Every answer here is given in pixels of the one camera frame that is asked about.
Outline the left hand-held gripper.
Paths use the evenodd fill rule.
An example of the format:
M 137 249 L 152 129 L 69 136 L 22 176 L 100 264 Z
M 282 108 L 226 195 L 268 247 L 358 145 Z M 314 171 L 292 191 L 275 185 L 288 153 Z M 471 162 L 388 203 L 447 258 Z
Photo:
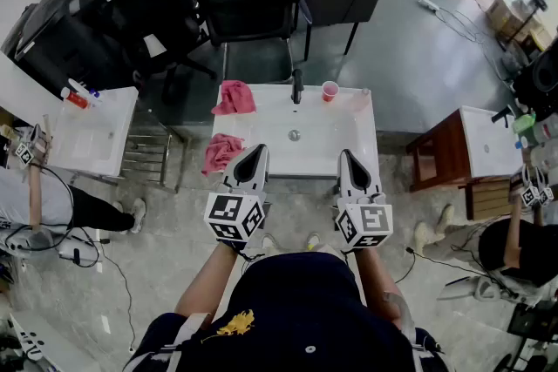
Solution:
M 208 195 L 203 216 L 217 240 L 249 240 L 263 226 L 268 170 L 269 149 L 264 144 L 246 148 L 230 160 L 224 181 Z

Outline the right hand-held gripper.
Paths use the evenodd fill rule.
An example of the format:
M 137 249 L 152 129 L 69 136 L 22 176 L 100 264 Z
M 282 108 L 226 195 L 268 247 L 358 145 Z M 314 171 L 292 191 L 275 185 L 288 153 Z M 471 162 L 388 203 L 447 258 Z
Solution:
M 346 248 L 379 247 L 393 234 L 392 206 L 385 202 L 381 185 L 374 179 L 370 164 L 353 151 L 344 149 L 337 166 L 339 192 L 347 187 L 354 194 L 373 194 L 337 199 L 336 224 Z

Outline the person's right forearm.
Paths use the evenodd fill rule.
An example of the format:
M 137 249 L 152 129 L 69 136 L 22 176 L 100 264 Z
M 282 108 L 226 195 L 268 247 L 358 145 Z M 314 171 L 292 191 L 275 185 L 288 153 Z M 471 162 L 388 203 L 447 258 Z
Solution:
M 384 299 L 384 293 L 403 296 L 381 261 L 375 248 L 364 248 L 355 253 L 364 298 L 368 309 L 377 317 L 390 321 L 401 328 L 401 311 Z

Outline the person's left forearm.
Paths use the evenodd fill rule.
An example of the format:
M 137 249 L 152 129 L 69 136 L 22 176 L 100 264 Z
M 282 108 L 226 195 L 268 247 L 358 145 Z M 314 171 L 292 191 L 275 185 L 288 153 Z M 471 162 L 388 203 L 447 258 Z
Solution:
M 185 317 L 193 314 L 208 314 L 214 317 L 236 259 L 237 253 L 234 249 L 220 242 L 181 295 L 174 312 Z

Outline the pink cloth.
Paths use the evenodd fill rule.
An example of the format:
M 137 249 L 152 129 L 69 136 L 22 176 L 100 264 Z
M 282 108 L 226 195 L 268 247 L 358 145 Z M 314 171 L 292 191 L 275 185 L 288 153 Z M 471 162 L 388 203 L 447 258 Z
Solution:
M 212 109 L 216 116 L 256 112 L 250 88 L 239 80 L 224 80 L 221 84 L 221 102 Z
M 205 151 L 204 166 L 201 173 L 208 176 L 212 172 L 222 172 L 229 162 L 243 152 L 244 139 L 224 133 L 215 134 Z

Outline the person's beige trousers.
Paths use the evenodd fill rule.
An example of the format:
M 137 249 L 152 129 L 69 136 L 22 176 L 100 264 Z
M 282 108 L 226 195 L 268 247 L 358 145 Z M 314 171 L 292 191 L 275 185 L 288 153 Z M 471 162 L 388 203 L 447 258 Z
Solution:
M 344 255 L 340 251 L 336 250 L 334 247 L 332 247 L 329 244 L 325 244 L 325 243 L 317 244 L 317 245 L 313 246 L 310 249 L 310 251 L 312 253 L 331 254 L 331 255 L 337 257 L 339 260 L 345 261 Z

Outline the brown wooden cabinet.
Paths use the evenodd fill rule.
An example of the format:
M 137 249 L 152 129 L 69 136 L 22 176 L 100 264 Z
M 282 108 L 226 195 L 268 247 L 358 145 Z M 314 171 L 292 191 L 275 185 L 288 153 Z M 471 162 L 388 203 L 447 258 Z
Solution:
M 460 109 L 417 136 L 406 148 L 412 157 L 412 193 L 439 187 L 463 188 L 472 179 Z

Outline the metal rack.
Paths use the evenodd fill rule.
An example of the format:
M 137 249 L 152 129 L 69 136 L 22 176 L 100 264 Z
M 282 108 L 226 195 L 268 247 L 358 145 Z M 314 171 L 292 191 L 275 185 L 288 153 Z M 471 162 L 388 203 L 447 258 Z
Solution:
M 172 126 L 162 124 L 152 109 L 136 105 L 126 135 L 119 176 L 176 194 L 180 189 L 186 143 Z

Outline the black faucet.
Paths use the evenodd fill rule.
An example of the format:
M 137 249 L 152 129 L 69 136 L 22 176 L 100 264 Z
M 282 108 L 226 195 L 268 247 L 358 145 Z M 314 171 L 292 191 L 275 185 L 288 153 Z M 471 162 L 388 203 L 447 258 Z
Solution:
M 303 72 L 300 69 L 295 69 L 292 72 L 292 92 L 291 99 L 295 105 L 299 105 L 302 99 L 303 85 Z
M 496 124 L 498 121 L 503 120 L 504 126 L 509 128 L 509 117 L 515 117 L 514 109 L 510 105 L 506 105 L 501 111 L 497 112 L 491 117 L 492 123 Z

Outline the wooden drawer stool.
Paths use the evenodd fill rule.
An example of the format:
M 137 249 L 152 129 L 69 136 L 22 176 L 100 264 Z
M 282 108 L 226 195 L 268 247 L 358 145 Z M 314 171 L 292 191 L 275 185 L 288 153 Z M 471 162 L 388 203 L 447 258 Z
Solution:
M 511 213 L 508 179 L 475 181 L 466 185 L 465 192 L 468 220 L 489 220 Z

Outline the person's dark navy shirt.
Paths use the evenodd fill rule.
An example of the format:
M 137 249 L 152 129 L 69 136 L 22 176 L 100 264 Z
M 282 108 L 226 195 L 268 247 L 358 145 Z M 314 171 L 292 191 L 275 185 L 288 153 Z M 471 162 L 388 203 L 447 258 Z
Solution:
M 257 261 L 210 324 L 160 315 L 123 372 L 449 372 L 442 355 L 366 307 L 342 260 L 306 252 Z

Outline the dark grey chair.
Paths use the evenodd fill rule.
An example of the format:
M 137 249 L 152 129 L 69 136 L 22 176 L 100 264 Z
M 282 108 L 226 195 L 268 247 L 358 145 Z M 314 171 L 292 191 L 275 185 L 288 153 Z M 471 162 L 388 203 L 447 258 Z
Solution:
M 304 61 L 310 54 L 311 33 L 315 27 L 351 24 L 352 29 L 344 55 L 350 50 L 357 28 L 371 20 L 378 0 L 300 0 L 299 10 L 306 21 Z

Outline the red and white tube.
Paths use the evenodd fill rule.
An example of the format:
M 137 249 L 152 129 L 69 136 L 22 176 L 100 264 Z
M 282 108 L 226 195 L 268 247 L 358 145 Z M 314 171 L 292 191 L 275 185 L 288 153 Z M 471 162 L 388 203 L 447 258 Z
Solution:
M 74 104 L 75 106 L 77 106 L 78 108 L 82 109 L 82 110 L 86 110 L 88 108 L 91 107 L 90 102 L 85 99 L 84 97 L 80 96 L 79 94 L 77 94 L 75 91 L 72 91 L 70 88 L 68 87 L 64 87 L 61 92 L 60 92 L 60 97 L 65 100 L 68 101 L 72 104 Z

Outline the black office chair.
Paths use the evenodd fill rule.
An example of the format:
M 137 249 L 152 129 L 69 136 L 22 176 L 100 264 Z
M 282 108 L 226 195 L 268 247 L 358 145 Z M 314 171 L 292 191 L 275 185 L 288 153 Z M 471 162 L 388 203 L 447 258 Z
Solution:
M 181 65 L 207 74 L 215 71 L 195 62 L 189 54 L 208 41 L 192 0 L 89 0 L 82 20 L 116 41 L 137 83 L 164 73 L 161 99 L 168 101 L 177 68 Z

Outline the cardboard boxes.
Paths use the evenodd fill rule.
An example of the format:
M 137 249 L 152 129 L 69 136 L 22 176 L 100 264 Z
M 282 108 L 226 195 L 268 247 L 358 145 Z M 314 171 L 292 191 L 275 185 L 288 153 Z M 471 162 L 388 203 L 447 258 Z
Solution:
M 542 9 L 532 3 L 525 4 L 523 0 L 493 0 L 487 17 L 504 50 L 513 41 L 521 44 L 529 38 L 544 51 L 555 39 L 556 31 L 548 29 L 543 22 Z

